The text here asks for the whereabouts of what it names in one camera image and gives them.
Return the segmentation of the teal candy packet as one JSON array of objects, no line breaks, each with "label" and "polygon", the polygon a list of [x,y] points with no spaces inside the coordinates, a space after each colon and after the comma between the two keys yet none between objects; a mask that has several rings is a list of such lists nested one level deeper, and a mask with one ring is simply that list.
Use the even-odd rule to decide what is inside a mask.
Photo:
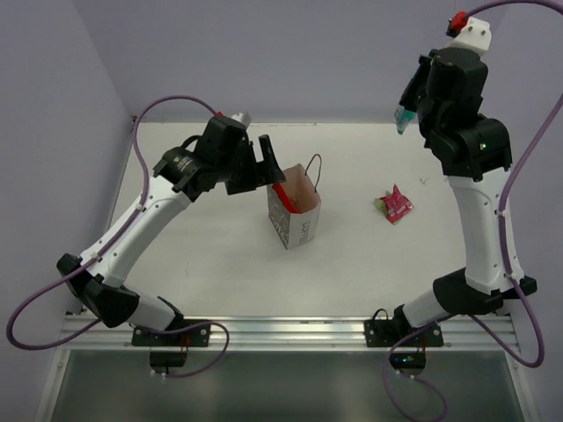
[{"label": "teal candy packet", "polygon": [[416,113],[405,109],[402,105],[397,105],[393,114],[393,119],[397,133],[402,135],[409,124],[415,119]]}]

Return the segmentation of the red snack packet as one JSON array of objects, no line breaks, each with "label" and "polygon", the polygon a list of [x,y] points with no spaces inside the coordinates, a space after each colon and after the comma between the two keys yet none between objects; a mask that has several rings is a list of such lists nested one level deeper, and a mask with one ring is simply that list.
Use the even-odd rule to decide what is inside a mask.
[{"label": "red snack packet", "polygon": [[301,214],[298,201],[289,196],[284,189],[282,183],[275,183],[272,185],[274,192],[276,193],[278,199],[280,200],[283,207],[291,214]]}]

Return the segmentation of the grey paper coffee bag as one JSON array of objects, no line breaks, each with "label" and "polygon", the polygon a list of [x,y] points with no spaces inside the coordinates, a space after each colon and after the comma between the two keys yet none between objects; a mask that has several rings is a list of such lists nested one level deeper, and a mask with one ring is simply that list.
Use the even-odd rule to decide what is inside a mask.
[{"label": "grey paper coffee bag", "polygon": [[306,167],[296,164],[285,169],[285,181],[267,188],[268,218],[286,250],[306,244],[316,235],[321,170],[322,157],[316,153]]}]

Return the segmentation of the pink small snack packet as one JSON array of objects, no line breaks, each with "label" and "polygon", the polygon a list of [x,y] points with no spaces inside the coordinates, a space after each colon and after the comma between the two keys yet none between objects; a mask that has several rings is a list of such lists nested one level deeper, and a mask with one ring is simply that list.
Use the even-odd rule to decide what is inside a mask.
[{"label": "pink small snack packet", "polygon": [[397,185],[394,185],[392,190],[387,191],[384,196],[375,198],[375,207],[393,225],[398,224],[413,211],[413,203],[399,190]]}]

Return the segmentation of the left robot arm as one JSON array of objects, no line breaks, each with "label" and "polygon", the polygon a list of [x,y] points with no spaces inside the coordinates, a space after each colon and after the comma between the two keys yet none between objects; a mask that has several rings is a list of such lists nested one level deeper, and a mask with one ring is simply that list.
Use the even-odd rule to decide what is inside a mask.
[{"label": "left robot arm", "polygon": [[268,135],[259,138],[257,161],[246,127],[223,115],[212,117],[188,144],[166,151],[142,193],[95,244],[57,262],[71,293],[105,326],[124,323],[150,331],[179,328],[182,314],[162,297],[137,293],[125,284],[136,261],[177,215],[203,194],[224,184],[229,195],[284,181]]}]

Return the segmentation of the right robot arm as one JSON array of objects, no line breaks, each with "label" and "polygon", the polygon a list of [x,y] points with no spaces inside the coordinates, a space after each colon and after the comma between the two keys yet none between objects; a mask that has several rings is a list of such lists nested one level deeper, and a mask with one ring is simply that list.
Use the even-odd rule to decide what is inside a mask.
[{"label": "right robot arm", "polygon": [[455,315],[481,316],[537,290],[517,259],[502,190],[510,175],[509,133],[497,119],[479,111],[488,68],[480,56],[461,47],[433,49],[399,101],[419,121],[424,146],[442,166],[457,201],[463,230],[465,266],[436,279],[425,294],[398,306],[392,322],[409,332]]}]

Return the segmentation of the aluminium front rail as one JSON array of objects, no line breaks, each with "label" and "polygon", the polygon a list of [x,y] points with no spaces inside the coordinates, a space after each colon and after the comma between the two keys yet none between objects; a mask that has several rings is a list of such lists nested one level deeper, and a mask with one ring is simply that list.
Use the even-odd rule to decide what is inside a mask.
[{"label": "aluminium front rail", "polygon": [[[236,317],[212,316],[230,333],[232,352],[371,352],[364,316]],[[97,324],[64,346],[70,350],[128,350],[133,329]],[[467,316],[454,317],[426,332],[430,352],[491,352],[501,346]]]}]

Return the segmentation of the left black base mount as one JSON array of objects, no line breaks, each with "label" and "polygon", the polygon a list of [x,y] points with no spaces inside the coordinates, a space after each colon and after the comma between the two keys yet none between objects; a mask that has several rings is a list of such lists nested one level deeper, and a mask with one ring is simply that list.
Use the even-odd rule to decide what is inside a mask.
[{"label": "left black base mount", "polygon": [[150,368],[158,374],[177,374],[185,365],[190,347],[207,347],[211,332],[209,320],[179,319],[168,330],[134,328],[131,345],[156,348],[150,352]]}]

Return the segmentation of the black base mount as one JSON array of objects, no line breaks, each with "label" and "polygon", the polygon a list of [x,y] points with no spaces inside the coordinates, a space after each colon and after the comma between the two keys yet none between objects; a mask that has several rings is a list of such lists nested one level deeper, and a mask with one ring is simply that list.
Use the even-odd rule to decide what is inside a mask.
[{"label": "black base mount", "polygon": [[414,335],[417,329],[407,322],[402,307],[395,309],[392,315],[385,309],[378,309],[362,324],[367,347],[391,349],[396,346],[388,361],[401,375],[420,375],[427,365],[428,348],[444,346],[437,323]]},{"label": "black base mount", "polygon": [[134,328],[131,345],[156,348],[150,352],[150,368],[158,374],[177,374],[185,365],[190,347],[207,347],[211,332],[209,320],[179,319],[168,330]]}]

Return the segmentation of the left aluminium side rail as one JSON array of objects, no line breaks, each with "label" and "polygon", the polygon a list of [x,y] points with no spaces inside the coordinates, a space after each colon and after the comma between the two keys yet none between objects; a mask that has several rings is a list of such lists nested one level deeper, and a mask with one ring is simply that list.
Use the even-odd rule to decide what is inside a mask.
[{"label": "left aluminium side rail", "polygon": [[121,124],[120,132],[112,132],[112,141],[117,141],[112,148],[105,148],[105,155],[101,157],[100,164],[95,165],[95,169],[101,171],[93,177],[91,186],[87,189],[88,193],[99,194],[99,207],[91,206],[81,214],[81,222],[87,220],[94,222],[92,235],[78,248],[78,251],[91,246],[95,241],[106,233],[113,220],[121,182],[127,169],[128,159],[132,150],[131,133],[134,126],[134,119],[128,117],[128,123]]}]

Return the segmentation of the aluminium side rail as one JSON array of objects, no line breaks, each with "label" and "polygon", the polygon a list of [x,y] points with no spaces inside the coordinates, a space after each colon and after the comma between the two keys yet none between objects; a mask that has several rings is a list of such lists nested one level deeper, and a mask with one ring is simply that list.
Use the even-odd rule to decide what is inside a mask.
[{"label": "aluminium side rail", "polygon": [[128,123],[121,124],[120,132],[112,132],[112,141],[117,141],[112,148],[105,148],[105,155],[101,157],[100,164],[95,165],[95,169],[101,171],[93,177],[91,186],[87,189],[88,193],[99,194],[99,207],[91,206],[81,214],[81,222],[87,220],[94,222],[92,235],[78,248],[78,251],[91,246],[95,241],[106,233],[113,220],[121,182],[127,169],[128,159],[132,150],[131,133],[134,126],[134,119],[128,117]]},{"label": "aluminium side rail", "polygon": [[462,224],[465,267],[433,284],[439,304],[454,315],[485,315],[502,304],[494,196],[505,176],[507,145],[506,128],[482,116],[469,127],[433,129],[425,143],[441,163]]}]

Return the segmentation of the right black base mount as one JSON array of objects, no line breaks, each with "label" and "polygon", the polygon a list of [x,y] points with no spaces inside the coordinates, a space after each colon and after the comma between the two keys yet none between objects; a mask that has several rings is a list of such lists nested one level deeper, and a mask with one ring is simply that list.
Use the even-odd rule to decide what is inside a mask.
[{"label": "right black base mount", "polygon": [[401,375],[420,375],[427,365],[428,348],[444,346],[437,323],[414,335],[417,329],[407,322],[402,307],[395,309],[392,315],[385,309],[378,309],[362,324],[367,347],[391,349],[396,346],[388,361]]}]

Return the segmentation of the right aluminium side rail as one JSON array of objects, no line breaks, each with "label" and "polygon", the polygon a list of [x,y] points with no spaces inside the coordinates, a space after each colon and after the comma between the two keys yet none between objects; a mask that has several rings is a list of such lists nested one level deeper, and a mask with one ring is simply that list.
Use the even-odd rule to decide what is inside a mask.
[{"label": "right aluminium side rail", "polygon": [[465,267],[433,284],[439,304],[454,315],[485,315],[502,304],[494,196],[505,176],[507,145],[506,128],[482,116],[469,127],[433,129],[425,143],[441,163],[462,224]]}]

